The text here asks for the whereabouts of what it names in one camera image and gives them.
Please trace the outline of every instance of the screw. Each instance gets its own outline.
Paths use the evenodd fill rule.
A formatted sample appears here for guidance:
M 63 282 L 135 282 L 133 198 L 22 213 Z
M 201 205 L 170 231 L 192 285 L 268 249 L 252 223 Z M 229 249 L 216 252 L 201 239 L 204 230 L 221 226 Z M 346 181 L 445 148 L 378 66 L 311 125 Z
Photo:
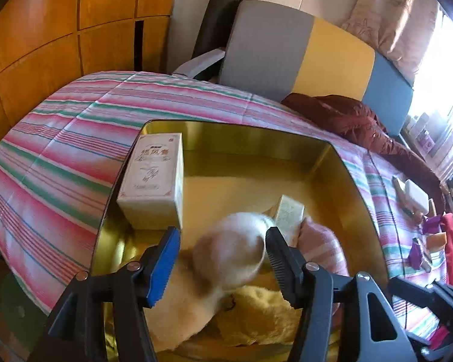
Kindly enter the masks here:
M 308 269 L 311 272 L 318 271 L 319 270 L 319 264 L 317 264 L 315 262 L 308 262 L 307 264 L 305 264 L 305 269 Z
M 86 271 L 81 271 L 76 274 L 76 279 L 80 282 L 86 280 L 89 274 Z
M 357 274 L 357 277 L 361 280 L 366 280 L 366 281 L 371 280 L 371 276 L 369 276 L 369 274 L 366 274 L 365 272 L 359 272 Z
M 137 271 L 139 268 L 141 268 L 141 264 L 137 261 L 131 261 L 127 265 L 127 270 L 131 272 Z

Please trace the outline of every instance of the small item on bed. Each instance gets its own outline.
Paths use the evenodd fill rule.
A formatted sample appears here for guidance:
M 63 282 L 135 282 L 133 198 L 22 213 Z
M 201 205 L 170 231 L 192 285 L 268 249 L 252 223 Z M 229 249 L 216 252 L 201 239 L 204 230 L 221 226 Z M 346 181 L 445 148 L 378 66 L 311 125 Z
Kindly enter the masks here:
M 428 206 L 429 206 L 429 211 L 426 214 L 426 216 L 428 216 L 428 218 L 432 218 L 433 216 L 436 216 L 435 201 L 433 199 L 429 199 Z
M 431 208 L 428 195 L 410 179 L 404 183 L 399 178 L 393 177 L 393 186 L 397 198 L 405 207 L 405 212 L 421 223 Z
M 426 272 L 431 272 L 431 255 L 424 247 L 420 238 L 413 238 L 413 245 L 409 252 L 408 261 L 412 268 L 423 268 Z
M 437 215 L 430 218 L 426 218 L 425 221 L 423 222 L 422 230 L 423 235 L 441 233 L 440 226 L 441 217 L 442 217 L 441 215 Z
M 404 196 L 406 204 L 411 207 L 414 213 L 419 212 L 425 215 L 429 212 L 428 195 L 410 179 L 406 181 Z
M 183 172 L 181 133 L 139 137 L 117 196 L 133 228 L 181 229 Z
M 445 248 L 446 233 L 438 233 L 426 236 L 426 248 L 430 253 L 436 253 Z
M 282 195 L 278 204 L 268 211 L 288 246 L 297 246 L 300 224 L 304 219 L 304 205 L 293 198 Z

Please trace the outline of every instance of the striped bedsheet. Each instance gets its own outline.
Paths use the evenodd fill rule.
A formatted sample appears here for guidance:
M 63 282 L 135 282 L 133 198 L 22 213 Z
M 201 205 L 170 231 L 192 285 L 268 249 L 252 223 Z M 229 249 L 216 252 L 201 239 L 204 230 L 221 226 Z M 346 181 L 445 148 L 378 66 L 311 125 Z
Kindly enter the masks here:
M 272 128 L 330 141 L 353 177 L 378 231 L 390 277 L 425 285 L 446 280 L 445 257 L 427 274 L 407 265 L 419 233 L 396 201 L 381 157 L 309 124 L 288 108 L 220 85 L 145 72 L 100 72 L 52 94 L 0 142 L 0 250 L 29 295 L 49 312 L 91 262 L 116 175 L 150 119 L 196 119 Z M 396 301 L 410 331 L 437 326 L 426 309 Z

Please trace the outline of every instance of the orange object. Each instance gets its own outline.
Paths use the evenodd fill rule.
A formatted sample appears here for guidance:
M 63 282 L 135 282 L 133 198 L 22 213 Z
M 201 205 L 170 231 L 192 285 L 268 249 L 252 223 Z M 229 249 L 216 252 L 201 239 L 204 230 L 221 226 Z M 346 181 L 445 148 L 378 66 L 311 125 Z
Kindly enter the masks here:
M 430 236 L 426 236 L 426 248 L 430 251 L 430 253 L 443 250 L 446 242 L 446 233 L 431 234 Z

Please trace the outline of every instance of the white soap bar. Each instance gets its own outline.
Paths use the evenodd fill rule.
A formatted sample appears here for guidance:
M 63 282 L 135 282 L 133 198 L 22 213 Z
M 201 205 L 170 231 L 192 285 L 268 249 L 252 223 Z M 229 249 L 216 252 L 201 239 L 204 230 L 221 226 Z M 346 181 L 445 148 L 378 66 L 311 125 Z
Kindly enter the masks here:
M 297 246 L 300 224 L 304 219 L 304 205 L 283 194 L 279 204 L 271 209 L 269 215 L 288 246 Z
M 183 173 L 181 133 L 139 137 L 117 196 L 133 228 L 181 228 Z
M 421 212 L 423 215 L 429 211 L 429 197 L 418 185 L 410 179 L 404 187 L 404 199 L 413 212 Z

